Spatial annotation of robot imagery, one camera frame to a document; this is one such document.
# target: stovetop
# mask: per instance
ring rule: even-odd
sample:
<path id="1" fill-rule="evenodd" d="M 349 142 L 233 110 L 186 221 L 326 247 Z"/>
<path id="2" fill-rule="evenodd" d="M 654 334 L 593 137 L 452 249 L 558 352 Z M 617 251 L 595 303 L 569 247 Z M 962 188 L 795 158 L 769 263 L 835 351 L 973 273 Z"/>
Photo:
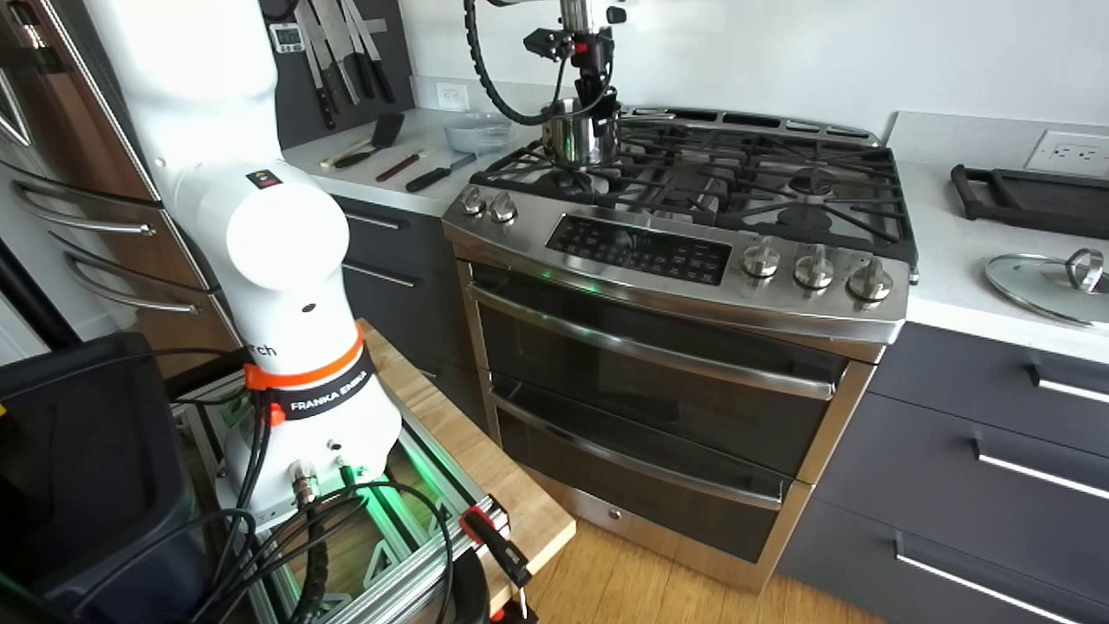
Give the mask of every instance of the stovetop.
<path id="1" fill-rule="evenodd" d="M 916 271 L 880 137 L 753 115 L 620 115 L 601 167 L 524 146 L 474 173 L 445 221 L 462 258 L 864 343 L 898 337 Z"/>

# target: backsplash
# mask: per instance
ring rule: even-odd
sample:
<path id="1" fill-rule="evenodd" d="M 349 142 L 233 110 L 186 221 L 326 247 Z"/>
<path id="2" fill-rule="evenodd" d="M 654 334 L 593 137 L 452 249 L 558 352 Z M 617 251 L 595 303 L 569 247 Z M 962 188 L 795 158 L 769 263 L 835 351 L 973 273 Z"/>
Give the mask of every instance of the backsplash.
<path id="1" fill-rule="evenodd" d="M 848 121 L 892 110 L 1109 123 L 1104 0 L 627 0 L 617 87 L 627 102 L 698 102 Z M 489 106 L 462 0 L 401 0 L 422 106 Z M 519 37 L 554 27 L 558 0 L 496 10 L 483 46 L 513 102 L 552 98 L 554 67 Z"/>

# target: gray cabinet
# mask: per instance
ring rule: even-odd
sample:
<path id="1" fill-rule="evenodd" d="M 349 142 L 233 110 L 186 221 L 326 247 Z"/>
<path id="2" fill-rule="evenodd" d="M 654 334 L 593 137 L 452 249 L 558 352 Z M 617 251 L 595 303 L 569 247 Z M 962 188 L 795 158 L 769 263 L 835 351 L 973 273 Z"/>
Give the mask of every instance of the gray cabinet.
<path id="1" fill-rule="evenodd" d="M 479 414 L 479 377 L 439 219 L 337 196 L 355 314 L 387 337 L 454 405 Z"/>
<path id="2" fill-rule="evenodd" d="M 783 573 L 892 619 L 1109 619 L 1104 382 L 908 324 Z"/>

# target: stainless steel stove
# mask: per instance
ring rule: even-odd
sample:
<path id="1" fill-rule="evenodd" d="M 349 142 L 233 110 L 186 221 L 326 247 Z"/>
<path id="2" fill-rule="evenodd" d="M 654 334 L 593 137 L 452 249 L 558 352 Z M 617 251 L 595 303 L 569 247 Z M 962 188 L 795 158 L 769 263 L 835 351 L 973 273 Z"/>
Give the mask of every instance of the stainless steel stove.
<path id="1" fill-rule="evenodd" d="M 445 230 L 486 429 L 579 518 L 760 589 L 903 323 L 894 152 L 639 110 L 601 167 L 492 161 Z"/>
<path id="2" fill-rule="evenodd" d="M 474 173 L 447 233 L 730 323 L 865 343 L 898 337 L 916 271 L 880 137 L 754 115 L 633 110 L 586 171 L 532 142 Z"/>

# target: white countertop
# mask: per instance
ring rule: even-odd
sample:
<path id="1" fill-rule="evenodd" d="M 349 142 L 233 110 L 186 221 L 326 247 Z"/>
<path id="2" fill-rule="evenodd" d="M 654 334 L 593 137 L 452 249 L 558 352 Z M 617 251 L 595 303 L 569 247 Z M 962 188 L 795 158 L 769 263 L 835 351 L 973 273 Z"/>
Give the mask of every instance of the white countertop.
<path id="1" fill-rule="evenodd" d="M 370 123 L 296 146 L 284 157 L 296 167 L 307 171 L 316 184 L 328 194 L 370 202 L 398 210 L 445 213 L 474 171 L 537 137 L 537 127 L 513 123 L 508 147 L 479 157 L 479 161 L 452 173 L 447 181 L 418 194 L 405 194 L 405 184 L 414 175 L 454 158 L 445 127 L 465 119 L 467 115 L 452 115 L 452 110 L 405 110 L 405 123 L 395 146 L 340 173 L 321 171 L 319 158 L 348 152 L 349 146 L 370 137 Z M 900 136 L 908 142 L 903 158 L 900 158 L 900 147 L 894 146 L 903 202 L 908 202 L 911 230 L 917 241 L 917 284 L 911 288 L 911 297 L 908 297 L 908 317 L 935 328 L 954 328 L 954 334 L 970 334 L 998 343 L 1022 343 L 1032 351 L 1109 364 L 1104 324 L 1072 324 L 1072 323 L 1022 312 L 1019 303 L 998 297 L 976 273 L 976 263 L 1000 251 L 1072 255 L 1079 247 L 1094 247 L 1109 251 L 1109 238 L 1056 236 L 1056 233 L 1015 230 L 1000 221 L 970 221 L 959 213 L 959 202 L 951 190 L 951 171 L 959 158 L 970 167 L 1011 167 L 1015 158 L 998 152 L 1011 152 L 1011 146 L 1027 146 L 1029 142 L 1027 136 L 1032 137 L 1032 127 L 1027 123 L 1015 123 L 1011 130 L 996 130 L 996 123 L 967 123 L 967 121 L 951 123 L 947 119 L 911 119 L 911 136 Z M 415 167 L 393 175 L 387 184 L 375 181 L 380 171 L 387 171 L 393 161 L 398 161 L 415 147 L 426 152 Z"/>
<path id="2" fill-rule="evenodd" d="M 467 121 L 474 115 L 452 115 L 452 110 L 405 110 L 405 123 L 395 137 L 395 146 L 375 152 L 370 158 L 349 167 L 349 171 L 321 171 L 319 161 L 349 152 L 365 146 L 375 130 L 375 123 L 357 123 L 296 147 L 284 147 L 284 158 L 296 161 L 299 171 L 312 173 L 312 181 L 337 194 L 337 196 L 355 196 L 368 203 L 386 203 L 398 210 L 418 210 L 418 213 L 445 213 L 447 203 L 462 194 L 462 188 L 479 173 L 483 167 L 502 158 L 508 147 L 519 147 L 532 142 L 542 130 L 537 127 L 519 127 L 513 123 L 513 142 L 498 152 L 486 152 L 474 161 L 454 171 L 452 175 L 437 181 L 434 188 L 409 194 L 405 184 L 434 167 L 447 167 L 457 158 L 447 146 L 447 123 Z M 378 184 L 375 175 L 409 152 L 422 152 L 418 161 L 409 171 L 395 173 L 393 181 Z"/>

